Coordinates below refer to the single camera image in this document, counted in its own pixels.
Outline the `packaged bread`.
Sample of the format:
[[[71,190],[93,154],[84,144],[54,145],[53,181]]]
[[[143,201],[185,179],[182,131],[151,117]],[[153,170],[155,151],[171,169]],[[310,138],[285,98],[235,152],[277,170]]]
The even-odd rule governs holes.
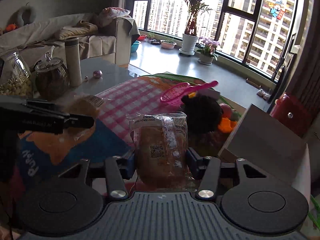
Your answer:
[[[136,169],[150,189],[183,189],[188,168],[187,115],[183,112],[127,115]]]

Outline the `brown bread bun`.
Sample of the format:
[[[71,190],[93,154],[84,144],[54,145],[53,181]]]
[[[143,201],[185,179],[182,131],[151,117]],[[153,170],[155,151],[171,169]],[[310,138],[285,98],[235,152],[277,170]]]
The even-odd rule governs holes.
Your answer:
[[[100,107],[103,105],[104,100],[97,96],[77,96],[71,103],[63,108],[63,111],[69,114],[82,114],[89,115],[94,119],[91,128],[68,128],[67,134],[74,140],[86,140],[95,131],[95,121],[100,113]]]

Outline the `pink toy racket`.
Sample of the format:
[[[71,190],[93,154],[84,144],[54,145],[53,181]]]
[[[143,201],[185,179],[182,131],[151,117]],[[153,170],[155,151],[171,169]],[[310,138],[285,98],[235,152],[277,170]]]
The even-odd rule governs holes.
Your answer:
[[[172,105],[172,106],[178,106],[182,102],[182,98],[185,95],[189,95],[192,93],[196,93],[199,90],[202,89],[208,89],[213,88],[219,84],[218,81],[214,80],[210,83],[204,83],[202,85],[194,85],[192,86],[188,82],[179,83],[169,89],[167,89],[161,96],[160,96],[160,102]]]

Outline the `glass jar with nuts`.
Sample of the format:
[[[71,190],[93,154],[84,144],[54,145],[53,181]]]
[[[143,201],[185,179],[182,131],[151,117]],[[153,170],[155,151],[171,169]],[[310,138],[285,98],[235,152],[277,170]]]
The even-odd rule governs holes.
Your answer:
[[[31,72],[17,49],[1,56],[1,95],[33,98]]]

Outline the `colourful play mat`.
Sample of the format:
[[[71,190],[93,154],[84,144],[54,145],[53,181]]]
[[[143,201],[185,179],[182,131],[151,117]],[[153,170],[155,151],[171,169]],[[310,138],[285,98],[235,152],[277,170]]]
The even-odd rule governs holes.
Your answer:
[[[31,131],[21,134],[20,152],[8,190],[10,197],[21,199],[25,191],[70,168],[81,159],[101,163],[106,158],[135,151],[127,115],[183,112],[182,102],[178,106],[160,102],[160,96],[179,83],[182,81],[155,75],[141,76],[99,93],[97,97],[102,98],[104,103],[95,121],[95,131],[86,140],[74,141],[67,130],[58,135]],[[213,98],[210,89],[202,89],[188,96],[193,98],[197,95]],[[237,115],[229,105],[218,104],[223,110],[222,118],[237,121]],[[188,133],[188,148],[197,142],[202,146],[198,154],[213,155],[213,150],[205,143],[213,139],[223,143],[229,135],[218,128],[201,135]]]

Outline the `glass jar with dark contents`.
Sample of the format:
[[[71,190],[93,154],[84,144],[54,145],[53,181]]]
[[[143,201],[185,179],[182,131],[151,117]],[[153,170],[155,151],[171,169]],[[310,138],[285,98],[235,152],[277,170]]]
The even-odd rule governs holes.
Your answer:
[[[68,70],[63,59],[52,57],[50,52],[44,60],[35,64],[35,86],[40,96],[48,101],[61,97],[69,88]]]

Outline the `black plush toy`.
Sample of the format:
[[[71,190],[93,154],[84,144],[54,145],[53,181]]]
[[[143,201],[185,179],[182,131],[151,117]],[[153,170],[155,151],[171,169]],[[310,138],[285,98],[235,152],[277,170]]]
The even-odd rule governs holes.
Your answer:
[[[186,95],[181,100],[189,134],[201,135],[217,130],[223,110],[214,98],[206,95],[189,98]]]

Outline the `pink cardboard box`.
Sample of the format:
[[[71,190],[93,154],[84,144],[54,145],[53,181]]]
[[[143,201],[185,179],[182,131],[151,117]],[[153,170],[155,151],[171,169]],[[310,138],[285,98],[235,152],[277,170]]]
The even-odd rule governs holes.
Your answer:
[[[246,109],[218,156],[230,163],[239,158],[246,159],[310,200],[307,143],[255,105]]]

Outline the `white thermos bottle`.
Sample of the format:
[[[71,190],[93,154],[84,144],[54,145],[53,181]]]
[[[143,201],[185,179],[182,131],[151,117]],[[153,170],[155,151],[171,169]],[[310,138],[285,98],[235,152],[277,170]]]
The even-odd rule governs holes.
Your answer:
[[[78,37],[65,40],[65,54],[70,85],[78,87],[82,84]]]

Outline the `small purple ball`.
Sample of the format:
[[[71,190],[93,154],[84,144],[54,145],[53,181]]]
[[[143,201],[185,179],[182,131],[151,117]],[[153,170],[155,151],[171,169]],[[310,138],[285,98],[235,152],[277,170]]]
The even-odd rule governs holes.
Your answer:
[[[95,79],[100,79],[100,78],[103,77],[103,72],[102,72],[101,70],[95,70],[95,71],[93,72],[93,77],[94,77]]]

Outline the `grey plush toy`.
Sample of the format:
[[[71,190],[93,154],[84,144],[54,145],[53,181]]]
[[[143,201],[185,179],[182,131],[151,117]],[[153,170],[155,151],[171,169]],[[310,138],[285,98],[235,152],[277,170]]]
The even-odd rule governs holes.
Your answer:
[[[36,10],[34,7],[27,3],[25,6],[20,7],[20,9],[13,13],[9,22],[16,25],[16,27],[20,28],[33,23],[35,19]]]

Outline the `pink flower pot plant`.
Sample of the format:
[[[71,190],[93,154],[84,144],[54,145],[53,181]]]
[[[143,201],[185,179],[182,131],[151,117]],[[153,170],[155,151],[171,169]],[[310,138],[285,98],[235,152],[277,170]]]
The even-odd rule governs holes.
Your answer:
[[[201,48],[197,50],[199,52],[199,61],[201,64],[210,66],[213,61],[217,61],[218,55],[216,53],[217,47],[220,46],[220,42],[208,37],[199,37],[199,44]]]

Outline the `beige sofa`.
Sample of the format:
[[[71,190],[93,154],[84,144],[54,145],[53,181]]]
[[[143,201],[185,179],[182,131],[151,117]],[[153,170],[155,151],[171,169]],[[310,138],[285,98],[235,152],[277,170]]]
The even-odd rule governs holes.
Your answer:
[[[80,59],[100,57],[119,66],[130,61],[140,33],[128,10],[109,7],[100,14],[63,15],[34,22],[1,36],[1,55],[18,50],[29,67],[46,52],[65,59],[65,42],[78,38]]]

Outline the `teal plastic basin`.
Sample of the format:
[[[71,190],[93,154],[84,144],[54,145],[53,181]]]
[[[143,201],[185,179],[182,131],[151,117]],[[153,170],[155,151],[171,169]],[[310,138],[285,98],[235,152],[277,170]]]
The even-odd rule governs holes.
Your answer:
[[[131,53],[136,52],[140,44],[141,42],[136,40],[131,46]]]

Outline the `pink basin planter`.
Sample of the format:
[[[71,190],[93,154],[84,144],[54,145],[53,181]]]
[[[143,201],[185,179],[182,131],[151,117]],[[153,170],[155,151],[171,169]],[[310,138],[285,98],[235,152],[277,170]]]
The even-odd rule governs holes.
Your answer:
[[[171,40],[161,40],[161,48],[163,49],[172,50],[175,48],[176,44],[176,42]]]

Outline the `tall plant in white pot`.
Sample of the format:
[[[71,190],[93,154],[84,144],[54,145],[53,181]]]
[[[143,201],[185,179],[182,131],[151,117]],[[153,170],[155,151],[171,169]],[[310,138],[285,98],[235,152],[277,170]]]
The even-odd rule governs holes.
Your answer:
[[[181,54],[193,56],[197,35],[197,17],[200,11],[206,11],[208,5],[202,0],[184,0],[188,7],[188,21],[182,38]]]

